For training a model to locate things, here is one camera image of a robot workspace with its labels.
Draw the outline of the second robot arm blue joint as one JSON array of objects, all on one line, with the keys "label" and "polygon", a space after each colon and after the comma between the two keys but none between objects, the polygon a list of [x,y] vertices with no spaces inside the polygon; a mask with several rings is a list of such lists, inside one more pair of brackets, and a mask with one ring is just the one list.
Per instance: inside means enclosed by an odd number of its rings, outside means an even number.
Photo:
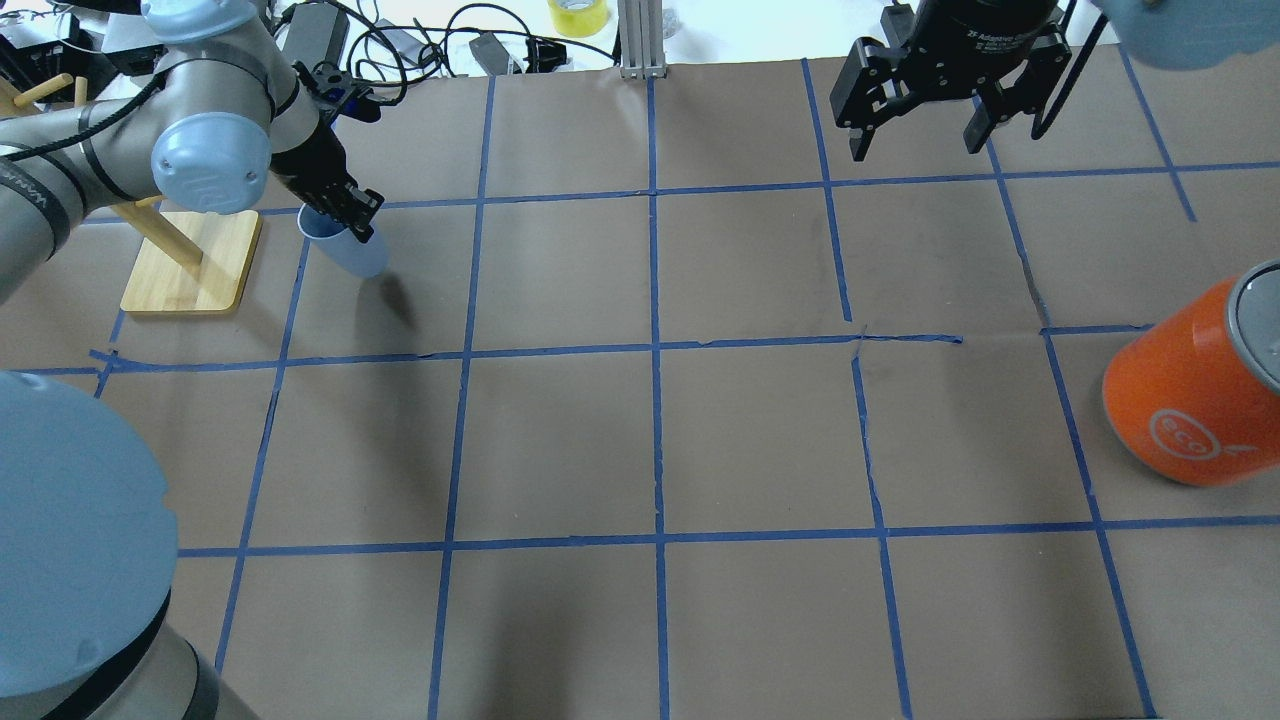
[{"label": "second robot arm blue joint", "polygon": [[178,528],[133,427],[52,378],[1,379],[5,719],[252,719],[169,623]]}]

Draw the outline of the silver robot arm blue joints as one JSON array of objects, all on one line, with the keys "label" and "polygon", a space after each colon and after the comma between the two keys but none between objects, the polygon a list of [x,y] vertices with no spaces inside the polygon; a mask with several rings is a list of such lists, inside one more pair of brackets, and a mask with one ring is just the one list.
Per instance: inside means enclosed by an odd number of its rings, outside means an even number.
[{"label": "silver robot arm blue joints", "polygon": [[99,209],[161,196],[255,208],[270,178],[332,210],[346,151],[252,1],[143,1],[166,51],[132,99],[3,122],[1,293],[12,297]]}]

